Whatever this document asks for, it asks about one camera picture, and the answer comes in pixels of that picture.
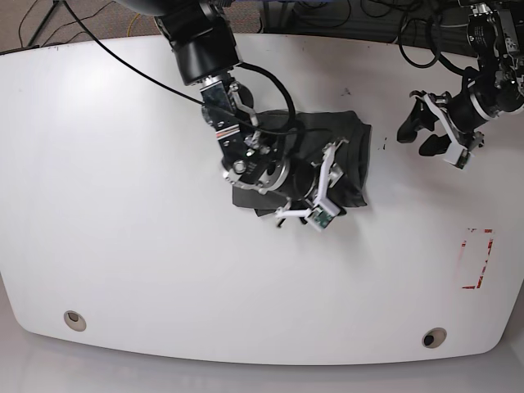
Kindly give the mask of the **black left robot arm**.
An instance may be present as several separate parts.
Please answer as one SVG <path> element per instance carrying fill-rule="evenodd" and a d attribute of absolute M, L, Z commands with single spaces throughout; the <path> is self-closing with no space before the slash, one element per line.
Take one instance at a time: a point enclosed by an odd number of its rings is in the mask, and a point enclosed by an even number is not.
<path fill-rule="evenodd" d="M 399 127 L 399 143 L 412 143 L 418 132 L 434 131 L 440 123 L 445 134 L 431 134 L 419 147 L 420 156 L 441 155 L 464 169 L 472 151 L 484 144 L 479 128 L 504 113 L 523 108 L 523 3 L 521 1 L 430 2 L 425 38 L 433 54 L 426 64 L 441 63 L 462 79 L 460 92 L 437 95 L 414 90 L 415 103 Z M 477 68 L 461 69 L 442 52 L 441 16 L 445 11 L 468 8 L 467 40 L 477 55 Z"/>

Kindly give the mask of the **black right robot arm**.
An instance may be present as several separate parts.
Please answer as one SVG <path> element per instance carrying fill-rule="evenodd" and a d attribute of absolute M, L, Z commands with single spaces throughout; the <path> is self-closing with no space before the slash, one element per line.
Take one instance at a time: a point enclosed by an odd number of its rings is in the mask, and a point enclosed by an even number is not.
<path fill-rule="evenodd" d="M 346 210 L 329 196 L 343 175 L 334 169 L 339 142 L 327 141 L 315 164 L 299 156 L 309 130 L 296 118 L 291 95 L 267 70 L 242 61 L 230 23 L 227 1 L 124 1 L 123 6 L 154 18 L 167 39 L 185 85 L 197 84 L 201 112 L 215 131 L 224 179 L 238 206 L 258 215 L 273 214 L 279 224 L 297 218 L 322 231 Z M 270 79 L 287 104 L 284 120 L 264 127 L 251 91 L 233 76 L 234 68 Z"/>

